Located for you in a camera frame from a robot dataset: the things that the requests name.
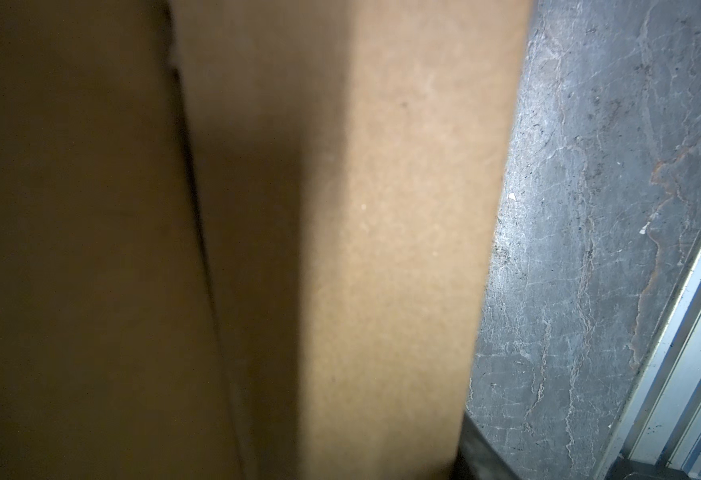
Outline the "brown cardboard box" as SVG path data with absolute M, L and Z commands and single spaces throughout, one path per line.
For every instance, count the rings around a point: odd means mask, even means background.
M 0 479 L 446 479 L 533 5 L 0 1 Z

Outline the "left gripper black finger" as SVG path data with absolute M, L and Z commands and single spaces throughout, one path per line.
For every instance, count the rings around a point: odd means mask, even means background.
M 489 445 L 467 413 L 463 414 L 452 480 L 519 480 Z

